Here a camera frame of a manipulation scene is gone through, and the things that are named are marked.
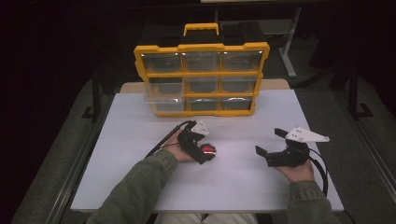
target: yellow plastic frame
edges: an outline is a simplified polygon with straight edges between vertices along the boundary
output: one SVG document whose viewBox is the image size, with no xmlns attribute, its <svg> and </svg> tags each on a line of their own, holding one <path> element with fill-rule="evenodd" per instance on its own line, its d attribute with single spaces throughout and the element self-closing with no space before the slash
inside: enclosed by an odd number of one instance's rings
<svg viewBox="0 0 396 224">
<path fill-rule="evenodd" d="M 216 23 L 198 23 L 194 25 L 186 25 L 184 34 L 187 33 L 188 30 L 202 30 L 202 29 L 216 29 Z M 201 116 L 201 115 L 212 115 L 212 116 L 222 116 L 222 117 L 232 117 L 232 116 L 248 116 L 252 115 L 255 111 L 255 100 L 256 97 L 260 93 L 260 87 L 262 84 L 262 69 L 264 67 L 264 61 L 268 58 L 270 47 L 266 42 L 254 42 L 254 43 L 245 43 L 242 46 L 224 46 L 221 43 L 213 43 L 213 44 L 180 44 L 174 48 L 160 48 L 158 46 L 150 45 L 150 46 L 136 46 L 134 49 L 134 56 L 136 58 L 135 66 L 138 72 L 138 75 L 142 77 L 146 86 L 149 85 L 149 79 L 152 77 L 242 77 L 242 76 L 256 76 L 256 82 L 253 89 L 253 92 L 221 92 L 221 82 L 219 80 L 219 91 L 217 92 L 188 92 L 187 90 L 183 90 L 183 95 L 181 96 L 185 99 L 185 103 L 187 108 L 180 113 L 163 113 L 161 111 L 156 111 L 155 105 L 151 105 L 151 110 L 153 113 L 159 117 L 187 117 L 187 116 Z M 222 58 L 220 59 L 219 71 L 211 71 L 211 72 L 185 72 L 183 68 L 183 59 L 180 56 L 180 64 L 181 64 L 181 72 L 172 72 L 172 73 L 150 73 L 147 71 L 146 66 L 144 64 L 142 55 L 145 54 L 165 54 L 165 53 L 187 53 L 187 52 L 220 52 L 221 54 L 224 52 L 247 52 L 247 51 L 262 51 L 262 56 L 260 59 L 260 63 L 258 66 L 258 70 L 254 71 L 221 71 L 222 68 Z M 221 110 L 220 104 L 221 100 L 218 101 L 217 110 L 190 110 L 191 106 L 188 103 L 188 98 L 192 97 L 217 97 L 221 99 L 221 97 L 251 97 L 250 109 L 247 110 Z"/>
</svg>

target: white plastic attachment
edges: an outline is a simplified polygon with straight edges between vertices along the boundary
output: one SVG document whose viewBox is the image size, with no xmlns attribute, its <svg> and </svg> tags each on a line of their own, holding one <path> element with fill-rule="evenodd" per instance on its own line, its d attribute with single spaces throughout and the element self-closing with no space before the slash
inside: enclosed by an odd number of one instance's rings
<svg viewBox="0 0 396 224">
<path fill-rule="evenodd" d="M 193 133 L 200 133 L 205 136 L 209 135 L 209 131 L 207 130 L 203 120 L 198 121 L 197 124 L 193 128 L 191 128 L 191 130 Z"/>
<path fill-rule="evenodd" d="M 301 143 L 308 143 L 308 142 L 329 142 L 330 138 L 328 136 L 323 136 L 317 133 L 313 133 L 308 131 L 304 128 L 294 128 L 291 130 L 287 135 L 286 139 L 301 142 Z"/>
</svg>

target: hand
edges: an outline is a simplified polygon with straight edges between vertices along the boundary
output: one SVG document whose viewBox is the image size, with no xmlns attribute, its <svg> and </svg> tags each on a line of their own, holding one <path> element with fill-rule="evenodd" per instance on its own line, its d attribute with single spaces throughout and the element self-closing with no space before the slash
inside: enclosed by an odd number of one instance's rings
<svg viewBox="0 0 396 224">
<path fill-rule="evenodd" d="M 178 162 L 181 161 L 194 161 L 194 159 L 187 154 L 185 151 L 181 150 L 180 145 L 178 144 L 177 136 L 182 132 L 183 130 L 179 129 L 177 132 L 175 132 L 169 139 L 168 141 L 165 142 L 165 147 L 164 149 L 172 153 L 177 159 Z"/>
<path fill-rule="evenodd" d="M 306 160 L 303 165 L 299 165 L 294 168 L 289 166 L 279 166 L 276 167 L 276 169 L 282 173 L 290 183 L 306 180 L 315 181 L 314 167 L 310 160 Z"/>
</svg>

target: person's arm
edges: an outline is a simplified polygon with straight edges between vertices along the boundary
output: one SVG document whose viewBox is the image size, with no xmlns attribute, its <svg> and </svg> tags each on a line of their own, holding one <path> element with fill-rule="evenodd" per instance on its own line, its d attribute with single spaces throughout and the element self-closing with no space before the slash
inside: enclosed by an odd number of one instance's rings
<svg viewBox="0 0 396 224">
<path fill-rule="evenodd" d="M 291 167 L 276 167 L 290 182 L 288 217 L 290 224 L 339 224 L 332 205 L 315 181 L 312 163 Z"/>
<path fill-rule="evenodd" d="M 138 162 L 111 191 L 102 206 L 87 221 L 91 223 L 146 223 L 163 187 L 179 161 L 192 161 L 180 149 L 175 133 L 166 147 Z"/>
</svg>

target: cuff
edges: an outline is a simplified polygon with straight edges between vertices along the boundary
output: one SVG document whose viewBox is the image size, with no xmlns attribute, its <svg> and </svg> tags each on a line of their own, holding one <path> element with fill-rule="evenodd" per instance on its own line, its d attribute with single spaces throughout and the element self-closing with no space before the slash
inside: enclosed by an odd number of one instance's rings
<svg viewBox="0 0 396 224">
<path fill-rule="evenodd" d="M 290 200 L 310 200 L 315 198 L 325 198 L 318 183 L 315 181 L 300 181 L 290 184 Z"/>
<path fill-rule="evenodd" d="M 147 159 L 159 162 L 163 166 L 163 169 L 165 170 L 168 177 L 175 171 L 178 166 L 176 157 L 172 155 L 172 153 L 164 149 L 149 156 L 148 158 L 146 158 L 146 160 Z"/>
</svg>

